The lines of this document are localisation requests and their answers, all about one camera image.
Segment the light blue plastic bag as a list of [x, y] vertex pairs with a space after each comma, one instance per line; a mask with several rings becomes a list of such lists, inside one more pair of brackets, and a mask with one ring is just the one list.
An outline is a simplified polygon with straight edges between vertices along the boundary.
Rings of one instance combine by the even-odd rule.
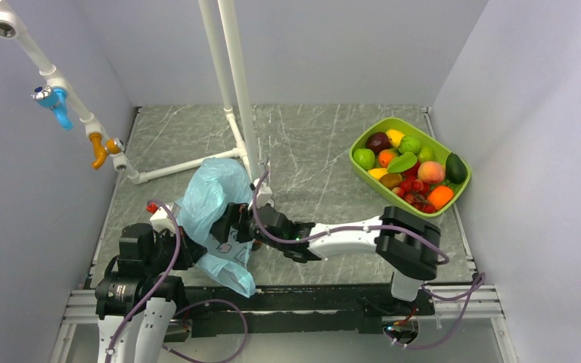
[[236, 230], [229, 230], [228, 240], [219, 241], [210, 233], [230, 203], [249, 203], [253, 198], [251, 180], [244, 167], [233, 159], [209, 158], [204, 160], [191, 177], [176, 220], [195, 243], [207, 253], [196, 262], [196, 267], [223, 287], [250, 297], [256, 285], [247, 270], [253, 241], [239, 243]]

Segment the green fake pear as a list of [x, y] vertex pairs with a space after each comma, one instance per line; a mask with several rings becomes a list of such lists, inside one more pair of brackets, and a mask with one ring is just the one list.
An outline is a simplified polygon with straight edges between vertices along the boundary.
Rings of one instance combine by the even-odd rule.
[[389, 173], [400, 174], [414, 166], [417, 161], [417, 156], [412, 153], [401, 154], [390, 162], [387, 171]]

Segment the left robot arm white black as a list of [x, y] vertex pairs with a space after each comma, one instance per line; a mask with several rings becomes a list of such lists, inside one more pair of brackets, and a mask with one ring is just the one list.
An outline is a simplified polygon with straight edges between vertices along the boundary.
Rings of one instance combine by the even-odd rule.
[[207, 253], [183, 230], [156, 231], [148, 223], [126, 226], [120, 252], [95, 288], [99, 362], [154, 362], [169, 322], [190, 303], [185, 285], [170, 271], [185, 271]]

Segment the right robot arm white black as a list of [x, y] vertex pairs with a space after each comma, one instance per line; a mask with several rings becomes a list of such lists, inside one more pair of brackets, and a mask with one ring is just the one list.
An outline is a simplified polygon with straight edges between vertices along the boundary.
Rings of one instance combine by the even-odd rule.
[[440, 249], [440, 229], [395, 206], [371, 219], [328, 225], [294, 222], [270, 204], [254, 209], [230, 203], [210, 234], [220, 243], [230, 237], [240, 243], [256, 240], [298, 263], [350, 254], [380, 256], [394, 269], [386, 297], [396, 314], [412, 308], [421, 285], [436, 279], [439, 265], [449, 261]]

